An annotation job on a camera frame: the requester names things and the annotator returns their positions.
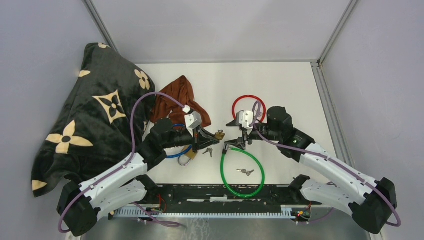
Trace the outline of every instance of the brass padlock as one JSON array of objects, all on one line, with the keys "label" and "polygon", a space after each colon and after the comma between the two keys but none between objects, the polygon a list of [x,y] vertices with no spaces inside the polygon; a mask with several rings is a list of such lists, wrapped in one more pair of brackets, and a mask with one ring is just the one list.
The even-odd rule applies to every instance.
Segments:
[{"label": "brass padlock", "polygon": [[[181,152],[184,152],[189,146],[185,146]],[[188,151],[186,154],[184,154],[184,156],[188,157],[189,159],[193,160],[195,159],[197,153],[193,152],[193,148],[190,149],[190,151]]]},{"label": "brass padlock", "polygon": [[218,132],[215,133],[214,136],[216,139],[218,139],[219,141],[223,140],[225,137],[225,133],[224,130],[218,130]]}]

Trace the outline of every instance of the black blanket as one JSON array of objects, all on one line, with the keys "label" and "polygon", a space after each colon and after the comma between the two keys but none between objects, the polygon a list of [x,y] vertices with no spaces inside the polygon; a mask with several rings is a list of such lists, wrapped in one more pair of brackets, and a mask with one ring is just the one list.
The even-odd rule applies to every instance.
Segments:
[{"label": "black blanket", "polygon": [[[154,91],[153,81],[133,63],[105,44],[88,44],[78,80],[35,157],[34,196],[49,193],[62,178],[80,183],[123,160],[131,152],[133,106]],[[155,97],[150,96],[137,107],[137,144],[154,104]]]}]

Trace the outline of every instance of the red wire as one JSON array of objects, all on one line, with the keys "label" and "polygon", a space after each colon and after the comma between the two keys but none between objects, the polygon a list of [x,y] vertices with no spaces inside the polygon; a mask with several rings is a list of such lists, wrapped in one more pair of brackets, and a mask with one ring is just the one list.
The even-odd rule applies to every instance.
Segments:
[{"label": "red wire", "polygon": [[159,197],[159,208],[162,209],[162,202],[165,204],[165,208],[163,209],[162,213],[165,213],[167,210],[167,202],[162,198],[160,194],[157,195]]},{"label": "red wire", "polygon": [[264,101],[262,101],[262,99],[260,99],[259,97],[255,96],[255,95],[243,95],[243,96],[241,96],[241,97],[237,98],[237,99],[234,101],[234,103],[232,104],[232,110],[231,110],[231,111],[232,111],[232,117],[233,117],[234,119],[236,119],[236,105],[237,105],[237,103],[238,103],[240,100],[242,100],[242,99],[246,99],[246,98],[256,99],[256,100],[258,100],[258,101],[262,104],[262,107],[263,107],[263,114],[262,114],[262,118],[260,119],[260,121],[261,121],[261,122],[263,122],[263,121],[265,120],[265,116],[267,115],[267,107],[265,106]]},{"label": "red wire", "polygon": [[306,211],[308,211],[309,209],[311,209],[311,207],[312,207],[312,202],[310,201],[310,202],[309,202],[309,205],[307,206],[307,208],[306,208],[306,210],[305,210],[305,212],[306,212]]}]

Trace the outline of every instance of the brown cloth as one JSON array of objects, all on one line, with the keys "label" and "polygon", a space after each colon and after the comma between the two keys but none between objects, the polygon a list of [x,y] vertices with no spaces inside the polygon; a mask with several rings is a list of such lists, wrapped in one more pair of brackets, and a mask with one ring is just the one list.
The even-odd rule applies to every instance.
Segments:
[{"label": "brown cloth", "polygon": [[[168,94],[183,105],[188,105],[191,109],[195,110],[201,115],[201,126],[207,127],[211,125],[211,118],[209,114],[194,101],[195,94],[193,87],[186,76],[180,76],[177,80],[171,82],[163,88],[161,93]],[[158,96],[153,110],[151,111],[150,121],[156,123],[159,119],[166,118],[169,115],[173,124],[184,124],[186,121],[183,109],[175,102],[164,96]]]}]

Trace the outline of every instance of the gray wall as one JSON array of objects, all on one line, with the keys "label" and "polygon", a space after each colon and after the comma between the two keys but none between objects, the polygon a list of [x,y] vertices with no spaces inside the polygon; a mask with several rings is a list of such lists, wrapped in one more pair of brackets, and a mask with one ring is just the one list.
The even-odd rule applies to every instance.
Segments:
[{"label": "gray wall", "polygon": [[3,0],[0,34],[0,239],[64,239],[61,187],[34,199],[31,169],[77,80],[85,45],[103,38],[81,0]]},{"label": "gray wall", "polygon": [[136,63],[317,59],[349,0],[93,0]]},{"label": "gray wall", "polygon": [[356,167],[396,185],[403,225],[424,234],[424,1],[360,1],[323,64]]}]

